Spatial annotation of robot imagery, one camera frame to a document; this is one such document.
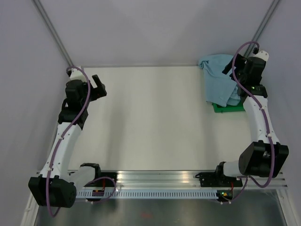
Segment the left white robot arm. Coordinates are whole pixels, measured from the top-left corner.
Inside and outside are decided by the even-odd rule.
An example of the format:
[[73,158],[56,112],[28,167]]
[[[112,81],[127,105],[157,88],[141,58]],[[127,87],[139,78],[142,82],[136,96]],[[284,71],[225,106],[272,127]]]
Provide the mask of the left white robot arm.
[[75,144],[88,118],[90,102],[107,96],[105,85],[93,75],[93,87],[88,76],[80,67],[67,68],[69,81],[65,86],[65,99],[58,115],[56,136],[49,157],[38,176],[31,177],[28,187],[39,206],[70,208],[76,193],[90,184],[97,187],[102,183],[99,164],[83,163],[73,173],[68,172]]

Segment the green plastic tray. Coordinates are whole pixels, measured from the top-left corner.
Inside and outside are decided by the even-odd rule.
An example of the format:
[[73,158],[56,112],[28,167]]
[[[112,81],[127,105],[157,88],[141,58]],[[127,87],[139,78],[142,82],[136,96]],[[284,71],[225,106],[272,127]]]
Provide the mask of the green plastic tray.
[[242,102],[239,102],[238,105],[226,105],[226,107],[222,107],[218,104],[212,103],[212,106],[214,108],[215,113],[231,113],[245,111]]

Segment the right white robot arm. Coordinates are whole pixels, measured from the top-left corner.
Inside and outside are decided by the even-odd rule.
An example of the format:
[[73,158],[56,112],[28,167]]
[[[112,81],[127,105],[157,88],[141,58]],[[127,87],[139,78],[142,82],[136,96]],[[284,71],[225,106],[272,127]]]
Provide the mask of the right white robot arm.
[[269,59],[264,50],[255,49],[248,58],[238,54],[222,71],[240,83],[238,94],[249,119],[251,144],[237,161],[222,162],[214,175],[215,183],[226,186],[231,177],[258,176],[276,178],[288,155],[288,146],[280,143],[268,112],[268,95],[261,84],[262,73]]

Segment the light blue trousers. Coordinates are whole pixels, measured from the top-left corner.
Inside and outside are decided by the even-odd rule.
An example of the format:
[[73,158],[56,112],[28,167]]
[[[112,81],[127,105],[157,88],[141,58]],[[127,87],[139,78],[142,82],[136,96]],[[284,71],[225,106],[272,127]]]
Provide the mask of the light blue trousers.
[[206,101],[222,107],[237,106],[240,102],[237,83],[231,79],[231,72],[223,74],[225,66],[233,58],[228,54],[215,54],[199,59],[198,66],[203,70]]

